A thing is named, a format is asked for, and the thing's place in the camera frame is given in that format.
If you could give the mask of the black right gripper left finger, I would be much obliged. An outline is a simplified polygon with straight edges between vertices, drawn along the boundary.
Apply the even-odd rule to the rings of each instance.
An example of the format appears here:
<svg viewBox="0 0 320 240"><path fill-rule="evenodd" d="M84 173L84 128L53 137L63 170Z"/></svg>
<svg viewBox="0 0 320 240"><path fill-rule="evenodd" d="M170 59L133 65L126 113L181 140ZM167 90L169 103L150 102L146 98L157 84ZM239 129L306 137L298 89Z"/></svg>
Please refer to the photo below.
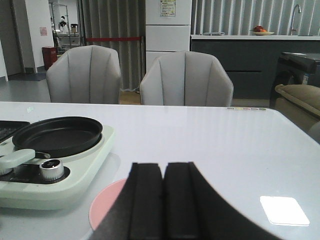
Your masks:
<svg viewBox="0 0 320 240"><path fill-rule="evenodd" d="M115 203L93 232L94 240L161 240L163 178L156 163L136 163Z"/></svg>

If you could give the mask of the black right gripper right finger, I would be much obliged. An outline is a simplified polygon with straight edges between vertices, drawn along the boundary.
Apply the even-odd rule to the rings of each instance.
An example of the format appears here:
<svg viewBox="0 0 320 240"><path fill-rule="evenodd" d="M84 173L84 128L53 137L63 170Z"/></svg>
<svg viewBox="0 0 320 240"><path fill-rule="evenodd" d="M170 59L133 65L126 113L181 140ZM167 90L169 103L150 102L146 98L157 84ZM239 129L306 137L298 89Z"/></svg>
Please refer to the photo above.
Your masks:
<svg viewBox="0 0 320 240"><path fill-rule="evenodd" d="M225 201L193 162L167 165L164 192L167 240L277 239Z"/></svg>

